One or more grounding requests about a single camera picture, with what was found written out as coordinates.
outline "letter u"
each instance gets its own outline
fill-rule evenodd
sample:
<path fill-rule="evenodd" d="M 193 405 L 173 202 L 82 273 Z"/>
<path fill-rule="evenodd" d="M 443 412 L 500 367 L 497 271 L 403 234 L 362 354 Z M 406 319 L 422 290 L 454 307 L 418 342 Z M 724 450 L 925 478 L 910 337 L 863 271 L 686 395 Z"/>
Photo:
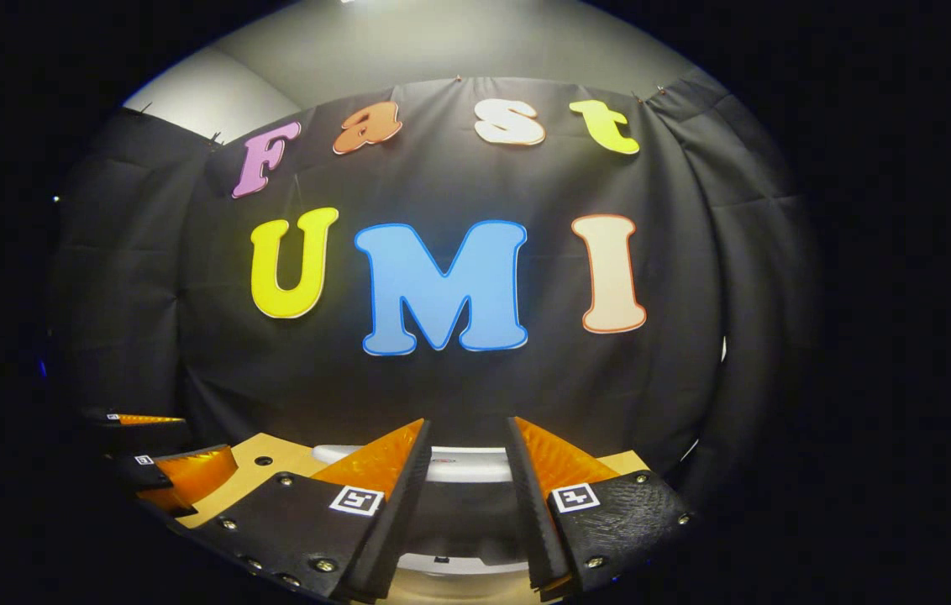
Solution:
<path fill-rule="evenodd" d="M 288 221 L 262 223 L 252 231 L 252 299 L 272 318 L 299 318 L 318 303 L 326 279 L 326 233 L 338 219 L 334 208 L 318 208 L 296 222 L 303 231 L 300 283 L 291 290 L 277 286 L 277 252 L 288 231 Z"/>

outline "white plastic part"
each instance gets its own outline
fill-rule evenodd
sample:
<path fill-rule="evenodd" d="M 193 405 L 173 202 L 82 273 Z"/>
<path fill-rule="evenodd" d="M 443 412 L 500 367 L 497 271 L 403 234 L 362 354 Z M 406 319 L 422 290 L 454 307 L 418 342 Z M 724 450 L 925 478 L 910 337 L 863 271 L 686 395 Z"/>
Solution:
<path fill-rule="evenodd" d="M 315 445 L 311 456 L 327 464 L 357 451 L 359 445 Z M 506 448 L 430 448 L 427 480 L 442 483 L 498 483 L 513 480 Z"/>
<path fill-rule="evenodd" d="M 693 443 L 691 443 L 691 448 L 688 448 L 688 451 L 684 452 L 684 455 L 680 457 L 680 460 L 678 460 L 678 462 L 682 462 L 684 459 L 686 459 L 686 457 L 688 457 L 688 455 L 691 454 L 691 451 L 694 450 L 696 448 L 696 445 L 698 444 L 699 444 L 699 439 L 696 439 L 695 441 L 693 441 Z"/>
<path fill-rule="evenodd" d="M 504 566 L 487 566 L 475 556 L 449 556 L 436 559 L 433 555 L 415 555 L 412 552 L 402 555 L 397 561 L 400 570 L 422 571 L 430 575 L 474 576 L 490 574 L 510 574 L 514 571 L 526 571 L 528 562 L 506 563 Z"/>

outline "screw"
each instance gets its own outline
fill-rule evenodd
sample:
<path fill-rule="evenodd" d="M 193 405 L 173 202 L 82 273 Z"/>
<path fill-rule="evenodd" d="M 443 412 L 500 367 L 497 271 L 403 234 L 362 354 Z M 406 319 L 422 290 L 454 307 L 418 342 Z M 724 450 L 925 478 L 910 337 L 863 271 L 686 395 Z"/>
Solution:
<path fill-rule="evenodd" d="M 330 559 L 319 559 L 315 560 L 315 568 L 324 574 L 328 574 L 330 571 L 337 570 L 338 567 Z"/>

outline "blue letter m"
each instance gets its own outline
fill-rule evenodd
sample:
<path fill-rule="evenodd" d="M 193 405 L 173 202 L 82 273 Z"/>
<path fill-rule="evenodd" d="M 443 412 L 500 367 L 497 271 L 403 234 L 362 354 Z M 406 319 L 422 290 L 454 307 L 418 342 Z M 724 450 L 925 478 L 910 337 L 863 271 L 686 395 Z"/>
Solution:
<path fill-rule="evenodd" d="M 373 327 L 364 339 L 371 355 L 407 355 L 415 337 L 405 330 L 407 305 L 427 341 L 445 348 L 465 304 L 469 351 L 516 349 L 528 340 L 517 315 L 517 252 L 527 238 L 522 225 L 483 221 L 472 225 L 449 271 L 438 264 L 409 225 L 376 225 L 356 234 L 356 248 L 371 263 Z"/>

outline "foam letter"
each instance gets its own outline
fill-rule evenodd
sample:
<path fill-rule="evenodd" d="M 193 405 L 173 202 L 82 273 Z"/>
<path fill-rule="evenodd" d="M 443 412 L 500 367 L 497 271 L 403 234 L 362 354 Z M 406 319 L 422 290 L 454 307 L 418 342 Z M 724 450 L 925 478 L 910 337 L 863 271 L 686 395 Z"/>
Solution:
<path fill-rule="evenodd" d="M 281 154 L 285 152 L 285 140 L 292 141 L 299 134 L 300 123 L 294 122 L 248 139 L 244 143 L 248 155 L 244 157 L 244 168 L 240 169 L 240 182 L 233 189 L 234 199 L 263 191 L 268 181 L 263 175 L 264 167 L 271 170 L 277 168 L 277 162 L 281 161 Z"/>
<path fill-rule="evenodd" d="M 602 101 L 594 99 L 576 101 L 576 103 L 569 103 L 569 108 L 583 114 L 588 133 L 603 148 L 627 155 L 637 153 L 640 150 L 640 143 L 637 143 L 634 139 L 622 137 L 620 131 L 617 130 L 617 125 L 615 125 L 615 122 L 628 124 L 628 119 L 625 119 L 625 116 L 620 113 L 610 111 L 610 108 Z"/>
<path fill-rule="evenodd" d="M 372 330 L 364 339 L 371 355 L 407 355 L 415 337 L 405 330 L 407 306 L 430 347 L 445 348 L 468 305 L 460 333 L 469 351 L 516 349 L 528 340 L 517 314 L 517 252 L 527 240 L 522 225 L 484 221 L 472 225 L 449 271 L 442 273 L 415 229 L 376 225 L 356 234 L 356 248 L 371 263 Z"/>
<path fill-rule="evenodd" d="M 341 124 L 344 133 L 334 141 L 334 153 L 344 155 L 358 150 L 364 143 L 380 143 L 397 134 L 402 123 L 397 122 L 397 103 L 382 101 L 362 108 Z"/>
<path fill-rule="evenodd" d="M 475 133 L 488 143 L 537 145 L 546 138 L 546 130 L 536 120 L 539 114 L 524 101 L 486 99 L 475 104 Z"/>
<path fill-rule="evenodd" d="M 616 214 L 591 214 L 573 221 L 572 233 L 587 244 L 591 263 L 591 309 L 584 313 L 584 329 L 613 334 L 644 325 L 648 314 L 636 303 L 628 255 L 628 236 L 636 233 L 636 225 Z"/>
<path fill-rule="evenodd" d="M 306 212 L 296 222 L 303 231 L 300 283 L 292 290 L 277 286 L 277 249 L 288 221 L 262 223 L 252 231 L 252 299 L 272 318 L 299 318 L 318 303 L 326 277 L 326 230 L 338 219 L 334 208 Z"/>

